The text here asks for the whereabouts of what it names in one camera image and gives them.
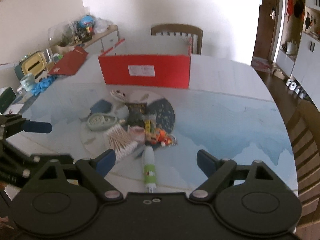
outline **dark green box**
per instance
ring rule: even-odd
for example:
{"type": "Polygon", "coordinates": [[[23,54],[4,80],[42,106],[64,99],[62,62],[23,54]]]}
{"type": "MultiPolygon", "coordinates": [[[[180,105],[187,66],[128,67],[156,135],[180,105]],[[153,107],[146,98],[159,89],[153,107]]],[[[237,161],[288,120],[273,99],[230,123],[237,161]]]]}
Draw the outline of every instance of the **dark green box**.
{"type": "Polygon", "coordinates": [[[3,114],[16,99],[16,94],[11,87],[0,89],[0,114],[3,114]]]}

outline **dining table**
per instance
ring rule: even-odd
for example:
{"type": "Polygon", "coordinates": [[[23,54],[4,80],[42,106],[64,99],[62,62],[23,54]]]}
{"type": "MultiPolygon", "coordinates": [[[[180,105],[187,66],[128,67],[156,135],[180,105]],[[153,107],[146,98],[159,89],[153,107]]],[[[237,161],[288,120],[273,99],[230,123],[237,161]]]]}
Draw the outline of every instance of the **dining table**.
{"type": "MultiPolygon", "coordinates": [[[[291,143],[272,96],[251,66],[223,58],[192,54],[189,88],[175,89],[106,85],[98,55],[92,55],[75,75],[56,80],[22,114],[32,121],[50,122],[52,132],[23,131],[7,140],[26,154],[69,153],[75,160],[95,158],[107,150],[103,137],[88,131],[79,116],[100,99],[110,102],[114,113],[118,102],[111,90],[125,93],[136,103],[163,99],[173,109],[172,134],[178,143],[154,151],[158,192],[189,195],[199,187],[207,179],[196,162],[197,152],[203,149],[238,164],[261,160],[298,194],[291,143]]],[[[145,191],[137,155],[117,163],[105,179],[124,195],[145,191]]],[[[6,188],[10,198],[17,191],[6,188]]]]}

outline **bundle of cotton swabs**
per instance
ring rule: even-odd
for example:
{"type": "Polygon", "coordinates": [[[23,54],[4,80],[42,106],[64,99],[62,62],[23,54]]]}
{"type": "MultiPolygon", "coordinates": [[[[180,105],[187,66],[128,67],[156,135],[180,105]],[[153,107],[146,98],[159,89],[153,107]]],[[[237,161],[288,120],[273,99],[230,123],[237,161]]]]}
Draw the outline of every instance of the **bundle of cotton swabs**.
{"type": "Polygon", "coordinates": [[[132,141],[131,136],[121,125],[117,124],[105,132],[111,149],[116,152],[116,163],[129,156],[137,148],[138,143],[132,141]]]}

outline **brown door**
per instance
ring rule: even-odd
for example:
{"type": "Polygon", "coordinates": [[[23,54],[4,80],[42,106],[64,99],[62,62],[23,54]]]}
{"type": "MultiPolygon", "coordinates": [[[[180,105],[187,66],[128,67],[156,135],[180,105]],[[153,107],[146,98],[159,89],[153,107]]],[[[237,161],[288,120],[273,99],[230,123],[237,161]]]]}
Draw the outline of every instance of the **brown door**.
{"type": "Polygon", "coordinates": [[[259,10],[256,43],[253,51],[254,57],[269,59],[270,48],[273,46],[273,33],[276,22],[270,16],[273,8],[277,13],[277,0],[262,0],[259,10]]]}

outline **floor mat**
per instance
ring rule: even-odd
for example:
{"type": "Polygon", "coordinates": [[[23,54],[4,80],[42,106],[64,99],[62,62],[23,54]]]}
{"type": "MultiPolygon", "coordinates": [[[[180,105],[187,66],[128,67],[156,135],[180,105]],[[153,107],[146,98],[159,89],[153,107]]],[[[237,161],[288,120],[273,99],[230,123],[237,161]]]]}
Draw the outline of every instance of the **floor mat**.
{"type": "Polygon", "coordinates": [[[272,65],[266,59],[260,57],[252,57],[251,66],[255,70],[263,71],[266,73],[272,73],[273,69],[272,65]]]}

